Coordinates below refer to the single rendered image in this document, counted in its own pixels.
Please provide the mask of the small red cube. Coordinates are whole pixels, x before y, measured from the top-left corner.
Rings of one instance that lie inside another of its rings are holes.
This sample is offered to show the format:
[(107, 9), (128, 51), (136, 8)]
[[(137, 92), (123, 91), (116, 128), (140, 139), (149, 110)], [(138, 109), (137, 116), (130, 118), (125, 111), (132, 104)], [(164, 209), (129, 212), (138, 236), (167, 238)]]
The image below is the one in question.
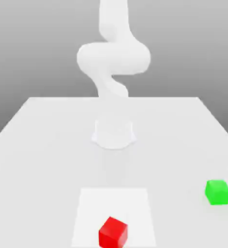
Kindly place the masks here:
[(98, 232), (101, 248), (124, 248), (128, 238), (128, 225), (109, 217)]

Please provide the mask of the small green cube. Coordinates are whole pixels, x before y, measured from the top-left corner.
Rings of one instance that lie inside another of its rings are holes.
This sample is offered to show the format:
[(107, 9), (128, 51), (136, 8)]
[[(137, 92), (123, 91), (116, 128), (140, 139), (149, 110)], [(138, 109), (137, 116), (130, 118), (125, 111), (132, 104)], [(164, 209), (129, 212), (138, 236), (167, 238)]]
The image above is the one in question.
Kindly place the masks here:
[(224, 180), (208, 180), (205, 196), (210, 205), (228, 205), (228, 185)]

